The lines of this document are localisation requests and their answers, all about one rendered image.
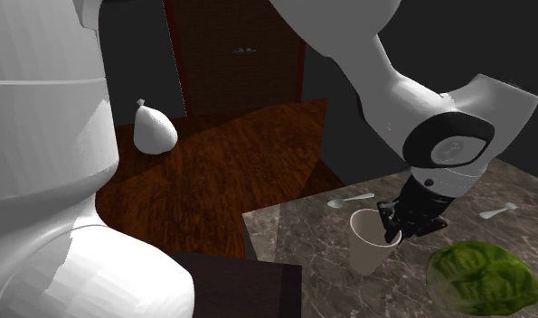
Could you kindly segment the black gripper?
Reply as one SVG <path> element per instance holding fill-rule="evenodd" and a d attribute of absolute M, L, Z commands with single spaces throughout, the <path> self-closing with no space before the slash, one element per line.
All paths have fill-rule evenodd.
<path fill-rule="evenodd" d="M 417 181 L 413 175 L 401 189 L 400 195 L 392 202 L 379 201 L 379 211 L 382 225 L 385 229 L 384 238 L 392 243 L 399 231 L 404 239 L 412 236 L 422 237 L 447 227 L 447 222 L 441 215 L 455 200 L 431 191 Z M 407 222 L 401 228 L 401 221 Z"/>

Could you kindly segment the dark robot stand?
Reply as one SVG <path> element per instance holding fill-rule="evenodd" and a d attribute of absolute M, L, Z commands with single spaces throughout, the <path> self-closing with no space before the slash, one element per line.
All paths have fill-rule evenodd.
<path fill-rule="evenodd" d="M 193 318 L 302 318 L 302 267 L 265 261 L 170 254 L 193 277 Z"/>

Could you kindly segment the white plastic spoon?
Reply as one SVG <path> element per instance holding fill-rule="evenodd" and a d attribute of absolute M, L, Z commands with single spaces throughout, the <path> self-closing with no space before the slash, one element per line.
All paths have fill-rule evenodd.
<path fill-rule="evenodd" d="M 366 200 L 366 199 L 372 198 L 373 196 L 374 196 L 373 193 L 366 193 L 366 194 L 362 194 L 362 195 L 358 195 L 358 196 L 354 196 L 350 198 L 334 199 L 334 200 L 329 201 L 327 205 L 334 209 L 340 209 L 348 201 Z"/>

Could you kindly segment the dark brown wooden door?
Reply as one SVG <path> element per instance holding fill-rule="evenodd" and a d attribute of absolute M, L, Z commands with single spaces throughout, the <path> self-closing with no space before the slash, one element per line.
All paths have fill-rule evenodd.
<path fill-rule="evenodd" d="M 185 111 L 298 102 L 305 44 L 270 0 L 162 0 Z"/>

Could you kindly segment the white tied bag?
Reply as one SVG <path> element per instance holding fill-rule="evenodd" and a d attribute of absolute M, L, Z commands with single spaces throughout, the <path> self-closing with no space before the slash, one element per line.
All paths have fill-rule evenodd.
<path fill-rule="evenodd" d="M 170 152 L 178 141 L 172 122 L 161 111 L 147 107 L 142 98 L 137 104 L 133 135 L 135 147 L 144 154 Z"/>

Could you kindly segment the green lettuce head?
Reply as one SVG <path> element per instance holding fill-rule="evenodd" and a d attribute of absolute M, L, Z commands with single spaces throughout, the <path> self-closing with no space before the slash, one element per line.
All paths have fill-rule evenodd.
<path fill-rule="evenodd" d="M 432 253 L 426 289 L 437 306 L 472 316 L 507 316 L 538 302 L 538 280 L 523 260 L 480 241 Z"/>

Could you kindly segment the beige paper cup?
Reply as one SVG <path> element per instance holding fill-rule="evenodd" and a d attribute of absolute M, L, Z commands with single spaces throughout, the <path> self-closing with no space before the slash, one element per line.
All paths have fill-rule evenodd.
<path fill-rule="evenodd" d="M 350 266 L 361 275 L 370 275 L 400 244 L 398 231 L 391 242 L 385 240 L 386 230 L 379 211 L 361 209 L 349 219 L 348 238 Z"/>

